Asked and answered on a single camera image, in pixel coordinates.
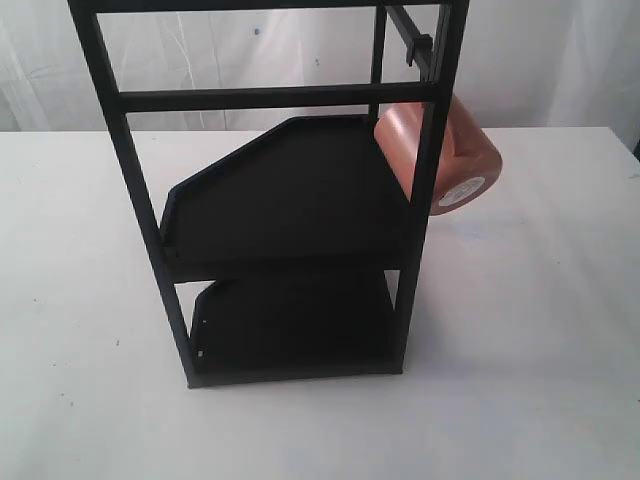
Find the terracotta ceramic mug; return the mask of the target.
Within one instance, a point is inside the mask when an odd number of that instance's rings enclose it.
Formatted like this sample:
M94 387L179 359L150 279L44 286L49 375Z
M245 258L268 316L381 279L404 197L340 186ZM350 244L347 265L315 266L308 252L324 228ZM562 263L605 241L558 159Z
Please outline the terracotta ceramic mug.
M410 197L417 161L424 106L396 103L377 121L374 138L406 197ZM470 112L453 97L444 131L430 214L456 210L491 188L502 170L502 158Z

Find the black metal shelf rack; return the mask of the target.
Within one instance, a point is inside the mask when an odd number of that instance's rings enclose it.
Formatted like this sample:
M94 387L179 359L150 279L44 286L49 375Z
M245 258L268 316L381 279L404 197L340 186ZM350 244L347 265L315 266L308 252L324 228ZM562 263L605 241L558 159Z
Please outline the black metal shelf rack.
M99 16L277 1L68 5L191 388L399 374L469 5L434 34L374 3L366 84L123 91ZM156 216L131 113L364 106L298 116L175 185Z

